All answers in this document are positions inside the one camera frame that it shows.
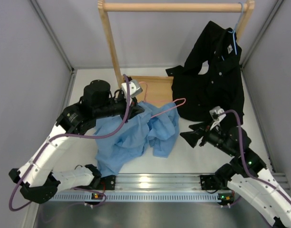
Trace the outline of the light blue shirt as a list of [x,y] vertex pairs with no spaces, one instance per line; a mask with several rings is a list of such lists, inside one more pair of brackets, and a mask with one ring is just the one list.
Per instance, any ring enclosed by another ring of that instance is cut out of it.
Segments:
[[179,136],[179,114],[175,103],[156,107],[140,102],[144,111],[114,135],[97,139],[97,168],[102,177],[118,175],[123,165],[144,154],[148,147],[155,157],[167,158]]

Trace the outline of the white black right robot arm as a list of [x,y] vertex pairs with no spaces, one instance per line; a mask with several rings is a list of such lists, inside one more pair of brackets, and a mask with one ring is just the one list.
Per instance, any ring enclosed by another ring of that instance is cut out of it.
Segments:
[[232,159],[213,175],[202,175],[203,190],[232,190],[251,204],[273,228],[291,228],[291,197],[279,184],[266,163],[249,145],[251,139],[243,128],[233,127],[225,132],[221,127],[210,128],[202,122],[182,132],[191,147],[206,143]]

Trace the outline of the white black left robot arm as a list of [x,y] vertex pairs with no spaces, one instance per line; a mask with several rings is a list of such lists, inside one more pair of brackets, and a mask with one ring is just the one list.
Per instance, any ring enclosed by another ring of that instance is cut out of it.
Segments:
[[95,190],[100,186],[102,175],[93,164],[63,172],[54,172],[53,168],[75,140],[87,138],[86,132],[96,126],[98,119],[114,116],[122,119],[111,133],[95,136],[105,139],[144,111],[137,104],[136,96],[143,90],[136,80],[127,77],[114,94],[110,90],[110,84],[99,79],[84,87],[80,100],[63,110],[36,153],[20,168],[10,170],[9,177],[16,184],[14,191],[30,202],[42,204],[63,190]]

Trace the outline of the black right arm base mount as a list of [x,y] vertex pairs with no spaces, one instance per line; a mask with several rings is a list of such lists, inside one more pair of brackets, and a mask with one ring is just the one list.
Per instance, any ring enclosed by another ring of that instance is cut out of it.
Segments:
[[212,174],[200,175],[200,184],[202,190],[210,193],[215,193],[219,190],[229,190],[226,179]]

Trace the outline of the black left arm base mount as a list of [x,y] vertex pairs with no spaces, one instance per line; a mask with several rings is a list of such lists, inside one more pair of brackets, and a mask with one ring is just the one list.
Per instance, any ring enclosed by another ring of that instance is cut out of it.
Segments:
[[109,175],[106,177],[95,177],[89,184],[91,190],[114,190],[116,185],[116,176]]

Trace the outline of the pink wire hanger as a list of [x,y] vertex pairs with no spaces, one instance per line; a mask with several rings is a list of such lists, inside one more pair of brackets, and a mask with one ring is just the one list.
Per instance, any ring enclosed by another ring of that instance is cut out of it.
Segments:
[[[143,101],[144,102],[147,102],[147,97],[148,97],[148,83],[146,81],[141,81],[139,82],[140,84],[140,87],[143,89],[143,93],[144,93],[144,98],[143,98]],[[156,100],[156,102],[158,102],[159,104],[167,104],[167,100]],[[166,109],[164,111],[161,111],[159,113],[156,113],[155,115],[153,115],[151,118],[154,118],[154,117],[157,117],[161,114],[164,114],[164,113],[167,113],[173,109],[177,109],[178,107],[181,107],[183,106],[185,103],[186,103],[186,98],[178,98],[178,99],[175,99],[173,101],[170,101],[170,103],[174,103],[175,105],[169,109]]]

